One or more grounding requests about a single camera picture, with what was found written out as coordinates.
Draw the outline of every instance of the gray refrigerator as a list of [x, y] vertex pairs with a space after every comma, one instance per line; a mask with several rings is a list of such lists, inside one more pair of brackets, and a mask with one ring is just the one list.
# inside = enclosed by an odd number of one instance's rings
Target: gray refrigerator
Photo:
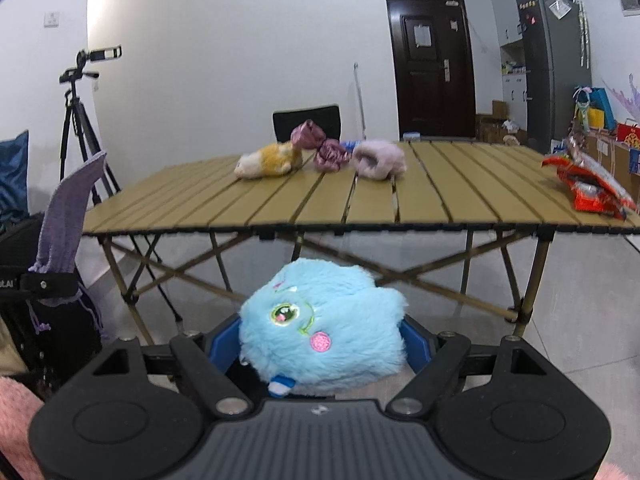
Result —
[[591, 85], [587, 48], [581, 47], [578, 5], [569, 5], [558, 18], [550, 9], [555, 0], [518, 0], [527, 66], [527, 139], [540, 153], [551, 140], [566, 137], [574, 116], [576, 87]]

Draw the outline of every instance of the light blue plush toy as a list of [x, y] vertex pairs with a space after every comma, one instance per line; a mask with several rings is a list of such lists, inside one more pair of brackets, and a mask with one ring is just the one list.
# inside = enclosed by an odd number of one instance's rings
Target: light blue plush toy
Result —
[[275, 397], [363, 386], [401, 370], [405, 306], [361, 267], [300, 258], [240, 309], [241, 359]]

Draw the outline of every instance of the yellow and white plush toy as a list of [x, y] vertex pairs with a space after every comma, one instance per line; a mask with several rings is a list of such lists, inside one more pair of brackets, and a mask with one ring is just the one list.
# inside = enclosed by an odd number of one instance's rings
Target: yellow and white plush toy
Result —
[[301, 150], [294, 148], [290, 142], [275, 142], [257, 152], [241, 156], [234, 173], [238, 178], [260, 178], [284, 175], [301, 166]]

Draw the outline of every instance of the wall socket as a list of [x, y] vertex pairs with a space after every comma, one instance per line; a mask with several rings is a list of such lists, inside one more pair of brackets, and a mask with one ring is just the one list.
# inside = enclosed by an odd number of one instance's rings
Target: wall socket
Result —
[[60, 13], [59, 12], [45, 12], [45, 14], [44, 14], [44, 26], [45, 26], [45, 28], [59, 27], [60, 26]]

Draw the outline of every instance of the floor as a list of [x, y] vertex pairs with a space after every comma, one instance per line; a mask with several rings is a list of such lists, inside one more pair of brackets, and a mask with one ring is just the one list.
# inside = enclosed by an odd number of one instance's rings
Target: floor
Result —
[[[487, 235], [476, 235], [476, 244], [486, 240]], [[167, 262], [177, 264], [202, 251], [207, 241], [205, 237], [174, 237], [162, 240], [158, 249]], [[465, 234], [352, 234], [323, 241], [402, 269], [462, 250]], [[535, 240], [510, 247], [524, 290]], [[302, 256], [314, 255], [303, 251]], [[287, 244], [252, 240], [225, 253], [224, 260], [234, 289], [250, 294], [289, 257]], [[638, 250], [622, 237], [557, 235], [525, 338], [604, 410], [613, 429], [607, 460], [640, 479], [639, 262]], [[459, 264], [431, 273], [430, 279], [457, 288], [461, 273]], [[207, 279], [214, 276], [222, 283], [212, 262], [198, 267], [194, 274]], [[210, 330], [235, 309], [191, 285], [169, 283], [169, 295], [183, 314], [187, 330]], [[95, 288], [94, 297], [100, 298], [108, 330], [113, 335], [133, 335], [135, 326], [113, 285], [98, 282]], [[503, 320], [470, 307], [453, 316], [456, 305], [452, 301], [404, 285], [398, 289], [409, 301], [408, 313], [432, 332], [455, 330], [474, 343], [496, 344], [512, 330]], [[512, 302], [498, 251], [473, 260], [468, 293], [505, 306]], [[156, 291], [144, 295], [138, 306], [157, 341], [175, 335], [171, 313]], [[351, 396], [373, 396], [384, 402], [410, 378], [408, 370]]]

